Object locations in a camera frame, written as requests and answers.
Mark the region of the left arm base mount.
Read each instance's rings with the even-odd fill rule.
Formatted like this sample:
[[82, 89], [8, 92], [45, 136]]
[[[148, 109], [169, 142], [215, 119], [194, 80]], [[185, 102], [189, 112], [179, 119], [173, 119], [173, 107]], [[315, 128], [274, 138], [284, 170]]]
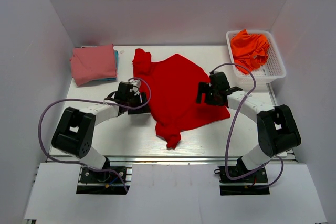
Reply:
[[87, 167], [80, 170], [77, 183], [76, 194], [78, 195], [126, 195], [127, 192], [119, 177], [130, 188], [131, 167], [115, 166], [111, 167], [118, 173], [113, 172], [94, 172]]

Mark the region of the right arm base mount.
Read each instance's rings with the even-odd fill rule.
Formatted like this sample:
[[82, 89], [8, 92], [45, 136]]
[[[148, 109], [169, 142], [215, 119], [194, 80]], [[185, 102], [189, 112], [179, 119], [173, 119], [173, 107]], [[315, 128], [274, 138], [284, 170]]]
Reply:
[[214, 170], [219, 178], [219, 191], [221, 196], [252, 196], [269, 195], [268, 177], [266, 169], [262, 168], [256, 173], [239, 180], [230, 180], [225, 174], [225, 167], [219, 166]]

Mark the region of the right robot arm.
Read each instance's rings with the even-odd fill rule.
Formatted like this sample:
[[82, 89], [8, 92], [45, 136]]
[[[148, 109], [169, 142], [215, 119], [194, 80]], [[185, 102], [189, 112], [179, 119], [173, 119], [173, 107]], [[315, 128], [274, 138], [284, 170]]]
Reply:
[[233, 173], [225, 166], [227, 179], [250, 181], [273, 158], [301, 144], [300, 133], [288, 106], [266, 104], [239, 87], [231, 87], [223, 72], [212, 71], [209, 79], [209, 83], [199, 83], [196, 102], [235, 110], [227, 137], [228, 144], [239, 114], [257, 125], [257, 145], [237, 160]]

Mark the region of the red t shirt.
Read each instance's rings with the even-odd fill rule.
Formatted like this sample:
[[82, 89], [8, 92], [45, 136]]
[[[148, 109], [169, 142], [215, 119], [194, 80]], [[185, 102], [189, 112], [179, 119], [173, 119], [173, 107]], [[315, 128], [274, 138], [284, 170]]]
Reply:
[[150, 98], [156, 135], [168, 149], [177, 147], [182, 131], [230, 118], [224, 106], [196, 102], [199, 83], [208, 83], [209, 77], [187, 58], [174, 54], [153, 62], [149, 52], [137, 48], [132, 63], [134, 77], [142, 79], [140, 91]]

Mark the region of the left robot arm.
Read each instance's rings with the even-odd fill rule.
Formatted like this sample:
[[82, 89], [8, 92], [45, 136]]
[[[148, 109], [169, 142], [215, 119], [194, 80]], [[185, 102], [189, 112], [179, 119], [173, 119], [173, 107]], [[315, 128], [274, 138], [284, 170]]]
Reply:
[[125, 113], [149, 113], [151, 95], [140, 91], [142, 84], [149, 87], [144, 80], [132, 78], [120, 82], [117, 91], [102, 102], [92, 101], [94, 105], [84, 109], [67, 107], [52, 137], [52, 147], [75, 157], [82, 166], [93, 169], [93, 176], [98, 181], [108, 180], [111, 175], [108, 159], [92, 147], [95, 127]]

